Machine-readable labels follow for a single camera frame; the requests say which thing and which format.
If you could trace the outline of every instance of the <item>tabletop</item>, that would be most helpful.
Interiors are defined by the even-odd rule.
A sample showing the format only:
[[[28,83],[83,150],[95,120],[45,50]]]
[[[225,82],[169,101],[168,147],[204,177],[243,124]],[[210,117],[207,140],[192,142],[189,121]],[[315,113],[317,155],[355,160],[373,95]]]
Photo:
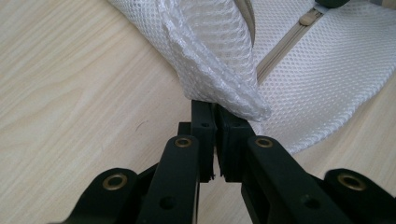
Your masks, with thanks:
[[[396,77],[294,158],[396,194]],[[0,223],[65,220],[103,171],[144,171],[190,120],[175,70],[106,0],[0,0]],[[199,223],[251,223],[240,184],[201,185]]]

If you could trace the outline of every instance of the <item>beige zipper tape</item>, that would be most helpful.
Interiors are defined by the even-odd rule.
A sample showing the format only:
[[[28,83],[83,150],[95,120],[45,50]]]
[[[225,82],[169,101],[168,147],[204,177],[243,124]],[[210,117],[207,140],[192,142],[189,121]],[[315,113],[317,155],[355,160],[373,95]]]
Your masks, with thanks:
[[[257,79],[259,84],[271,73],[275,66],[285,57],[295,44],[306,34],[309,28],[319,20],[323,14],[316,9],[305,13],[297,24],[279,41],[279,43],[257,65]]]
[[[247,28],[250,31],[251,45],[253,46],[254,38],[256,35],[256,22],[254,20],[253,6],[251,5],[250,0],[234,0],[234,1],[236,6],[239,8],[242,17],[245,19],[245,22],[247,23]]]

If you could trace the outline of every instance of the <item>wood grain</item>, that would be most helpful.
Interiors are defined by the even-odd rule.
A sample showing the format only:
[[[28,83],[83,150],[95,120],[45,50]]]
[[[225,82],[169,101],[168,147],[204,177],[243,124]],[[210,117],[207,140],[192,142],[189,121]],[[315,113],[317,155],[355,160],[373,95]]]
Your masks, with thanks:
[[[295,158],[318,176],[352,168],[396,194],[395,95],[393,77]],[[176,72],[106,0],[0,0],[0,223],[64,220],[97,175],[147,169],[187,120]],[[203,184],[200,202],[200,223],[251,222],[238,184]]]

